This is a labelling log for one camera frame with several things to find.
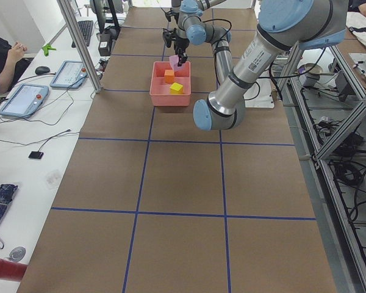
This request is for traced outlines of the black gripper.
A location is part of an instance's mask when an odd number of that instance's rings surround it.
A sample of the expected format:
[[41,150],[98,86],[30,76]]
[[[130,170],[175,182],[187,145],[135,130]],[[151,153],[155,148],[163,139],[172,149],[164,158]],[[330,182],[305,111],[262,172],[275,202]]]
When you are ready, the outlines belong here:
[[181,38],[179,36],[175,37],[174,40],[174,51],[178,55],[178,67],[183,66],[188,59],[188,55],[185,52],[190,44],[190,41],[186,38]]

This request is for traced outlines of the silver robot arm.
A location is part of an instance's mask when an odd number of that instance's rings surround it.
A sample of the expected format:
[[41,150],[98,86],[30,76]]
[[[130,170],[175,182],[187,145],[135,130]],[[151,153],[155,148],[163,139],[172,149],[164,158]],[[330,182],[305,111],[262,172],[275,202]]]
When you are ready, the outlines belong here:
[[178,12],[183,4],[193,4],[194,7],[205,11],[211,7],[224,3],[225,0],[192,0],[192,1],[183,1],[183,0],[171,0],[171,9],[173,12]]
[[203,11],[219,1],[172,1],[178,13],[178,36],[193,45],[212,45],[218,89],[197,101],[193,119],[199,129],[222,130],[238,126],[245,115],[244,94],[275,60],[294,44],[317,49],[340,43],[345,36],[348,1],[262,1],[253,41],[232,63],[226,29],[202,22]]

